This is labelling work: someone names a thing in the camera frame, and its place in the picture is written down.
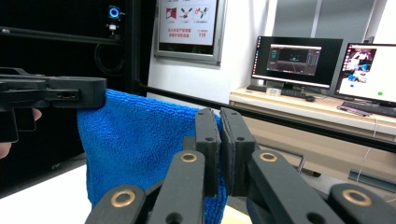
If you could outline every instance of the monitor screen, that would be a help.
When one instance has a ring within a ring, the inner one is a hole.
[[[252,78],[329,89],[342,39],[259,36]]]
[[[396,45],[348,44],[335,94],[382,105],[396,104],[392,69],[395,55]]]

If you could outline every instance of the human hand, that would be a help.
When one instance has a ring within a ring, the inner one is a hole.
[[[35,120],[41,118],[41,112],[37,109],[33,109],[33,117]],[[3,159],[6,155],[8,155],[9,150],[11,149],[11,143],[0,143],[0,159]]]

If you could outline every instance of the microfiber cloth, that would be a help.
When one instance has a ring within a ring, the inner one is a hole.
[[[116,186],[148,189],[165,178],[184,136],[195,136],[198,110],[110,89],[103,107],[78,110],[92,207]],[[205,198],[205,223],[220,223],[226,202],[224,180],[219,175],[217,197]]]

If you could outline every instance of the blue light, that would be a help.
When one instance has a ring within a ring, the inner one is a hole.
[[[117,18],[120,15],[120,12],[117,8],[113,7],[108,11],[108,14],[110,14],[110,17],[112,18]]]

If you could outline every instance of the white wall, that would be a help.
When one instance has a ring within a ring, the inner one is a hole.
[[[378,25],[374,43],[396,44],[396,34],[394,32],[396,22],[396,1],[388,0],[382,13],[381,22]]]
[[[221,66],[151,56],[148,85],[228,104],[230,91],[250,83],[256,38],[265,32],[267,3],[228,1]]]

